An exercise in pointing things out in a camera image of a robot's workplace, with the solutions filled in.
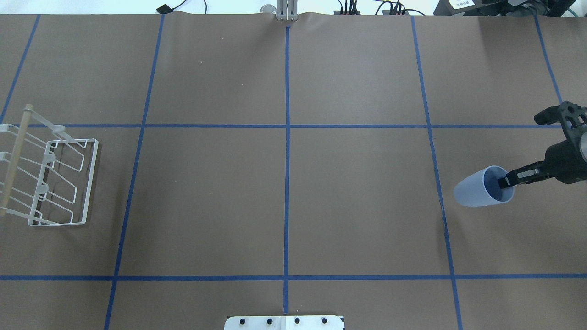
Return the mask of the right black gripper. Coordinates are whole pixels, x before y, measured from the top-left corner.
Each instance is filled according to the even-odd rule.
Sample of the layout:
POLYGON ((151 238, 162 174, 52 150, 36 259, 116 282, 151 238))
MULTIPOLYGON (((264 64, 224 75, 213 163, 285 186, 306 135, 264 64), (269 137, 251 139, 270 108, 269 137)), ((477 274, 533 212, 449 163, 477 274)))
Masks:
POLYGON ((573 142, 566 140, 547 148, 544 161, 512 170, 497 182, 499 188, 506 189, 543 181, 546 173, 564 184, 582 182, 587 179, 586 161, 573 142))

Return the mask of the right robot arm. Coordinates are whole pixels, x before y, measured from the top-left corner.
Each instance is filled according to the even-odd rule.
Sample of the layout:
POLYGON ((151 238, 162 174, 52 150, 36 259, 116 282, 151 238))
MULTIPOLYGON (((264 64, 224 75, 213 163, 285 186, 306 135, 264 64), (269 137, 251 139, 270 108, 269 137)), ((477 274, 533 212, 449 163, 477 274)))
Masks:
POLYGON ((512 170, 497 180, 501 189, 531 184, 555 178, 564 184, 574 184, 587 179, 586 134, 567 139, 547 148, 545 159, 512 170))

